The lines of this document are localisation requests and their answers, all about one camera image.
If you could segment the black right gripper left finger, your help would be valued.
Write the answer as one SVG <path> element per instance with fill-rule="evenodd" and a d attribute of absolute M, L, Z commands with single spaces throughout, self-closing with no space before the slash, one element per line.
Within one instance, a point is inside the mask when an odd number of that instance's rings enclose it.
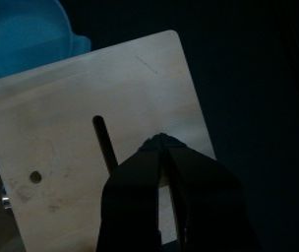
<path fill-rule="evenodd" d="M 159 181 L 163 134 L 115 168 L 104 187 L 96 252 L 160 252 Z"/>

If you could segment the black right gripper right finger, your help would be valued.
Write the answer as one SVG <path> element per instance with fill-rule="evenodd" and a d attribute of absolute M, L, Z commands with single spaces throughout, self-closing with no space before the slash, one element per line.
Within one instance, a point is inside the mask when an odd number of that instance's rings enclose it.
<path fill-rule="evenodd" d="M 240 180 L 215 159 L 165 135 L 163 166 L 181 252 L 262 252 Z"/>

